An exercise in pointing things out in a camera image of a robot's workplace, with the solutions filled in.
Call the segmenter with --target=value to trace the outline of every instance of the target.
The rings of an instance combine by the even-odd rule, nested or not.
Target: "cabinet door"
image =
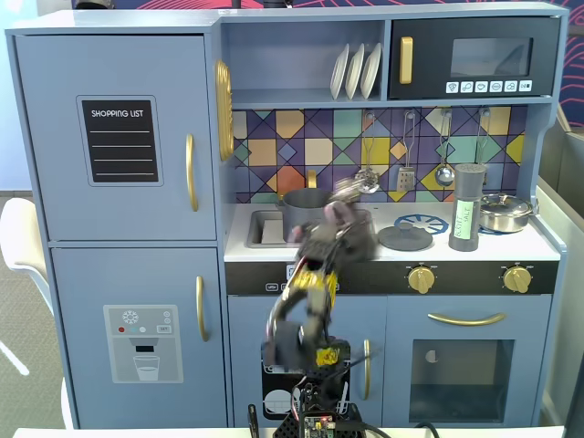
[[[530,426],[550,303],[389,297],[383,425]]]
[[[16,47],[50,239],[215,239],[202,36],[18,36]]]
[[[214,249],[52,254],[81,428],[226,426]]]
[[[247,426],[247,405],[250,403],[258,409],[261,427],[277,427],[282,422],[266,418],[262,386],[261,345],[266,338],[267,317],[275,301],[276,297],[229,297],[236,427]],[[365,364],[361,363],[350,372],[349,400],[357,403],[365,422],[375,425],[381,424],[386,301],[386,297],[337,296],[330,325],[332,336],[350,343],[353,359],[362,355],[364,341],[370,342],[374,355],[370,360],[369,396],[363,400],[368,377]],[[302,321],[305,315],[300,304],[288,319]]]

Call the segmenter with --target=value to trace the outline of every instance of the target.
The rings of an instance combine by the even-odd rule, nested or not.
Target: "oven door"
[[[389,296],[383,426],[528,427],[551,295]]]

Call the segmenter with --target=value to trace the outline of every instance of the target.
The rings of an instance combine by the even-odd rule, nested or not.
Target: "microwave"
[[[477,17],[391,23],[388,99],[552,94],[559,17]]]

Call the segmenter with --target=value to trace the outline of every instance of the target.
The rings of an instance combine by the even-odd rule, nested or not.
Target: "hanging utensil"
[[[412,142],[408,146],[406,141],[406,133],[408,132],[408,120],[412,121]],[[408,109],[403,113],[403,137],[401,137],[401,143],[405,148],[405,167],[401,167],[398,170],[398,192],[409,192],[414,189],[416,181],[416,171],[413,167],[410,167],[410,154],[412,153],[412,148],[416,142],[416,133],[414,127],[416,126],[416,113],[413,109]]]
[[[481,137],[481,128],[483,126],[483,122],[486,122],[486,135]],[[483,151],[485,150],[485,145],[489,140],[489,131],[491,130],[491,110],[489,108],[482,108],[479,112],[479,121],[478,121],[478,129],[476,130],[476,163],[477,164],[484,164],[483,163]],[[485,180],[483,181],[483,185],[486,184],[486,173],[485,173]]]
[[[452,127],[452,117],[453,112],[449,109],[442,109],[442,125],[440,126],[440,165],[436,169],[434,173],[434,178],[436,178],[436,182],[440,184],[442,187],[449,187],[454,182],[454,171],[448,167],[448,162],[446,162],[446,155],[448,152],[448,145],[450,144],[450,129]],[[448,120],[448,131],[446,138],[446,142],[443,141],[443,132],[444,132],[444,125]]]
[[[375,120],[376,117],[371,111],[365,113],[365,118],[367,120],[373,120],[372,124],[372,138],[369,145],[366,146],[365,152],[367,152],[367,165],[365,169],[361,169],[355,175],[355,181],[359,182],[359,191],[361,193],[375,193],[380,188],[380,176],[378,173],[373,171],[371,168],[371,149],[375,143]]]

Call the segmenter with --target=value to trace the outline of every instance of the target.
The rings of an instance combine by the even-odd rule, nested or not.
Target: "white plate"
[[[345,78],[345,69],[347,68],[347,60],[349,59],[349,45],[343,48],[340,52],[337,62],[335,63],[335,69],[332,70],[332,77],[330,78],[330,93],[332,98],[336,99],[339,95],[340,86],[343,83],[343,78]]]
[[[345,90],[347,97],[353,99],[357,84],[359,83],[359,76],[361,74],[361,67],[363,66],[363,53],[365,53],[365,45],[361,44],[359,50],[350,61],[349,71],[347,72],[347,82],[345,83]]]
[[[377,70],[380,69],[380,60],[381,43],[377,43],[365,62],[365,68],[363,69],[363,75],[361,76],[361,93],[365,99],[369,98],[371,90],[373,89],[373,84],[377,77]]]

